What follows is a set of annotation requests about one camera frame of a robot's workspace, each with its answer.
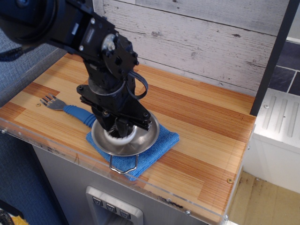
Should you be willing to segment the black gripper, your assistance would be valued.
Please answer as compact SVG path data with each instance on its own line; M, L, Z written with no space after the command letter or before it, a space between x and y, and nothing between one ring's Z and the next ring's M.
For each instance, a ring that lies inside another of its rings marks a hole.
M93 81L79 85L80 100L89 105L106 131L116 129L117 138L129 136L129 128L150 129L150 112L140 103L144 95L135 95L135 81L123 81L115 89L105 90Z

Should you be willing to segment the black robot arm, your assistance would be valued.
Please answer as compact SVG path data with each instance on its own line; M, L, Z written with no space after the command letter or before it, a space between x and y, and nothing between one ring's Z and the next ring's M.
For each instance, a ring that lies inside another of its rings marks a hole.
M135 94L135 81L145 79L132 43L83 0L3 0L0 27L20 47L0 55L12 61L41 44L79 55L88 71L88 84L77 87L104 130L115 128L120 137L131 127L151 127L150 113Z

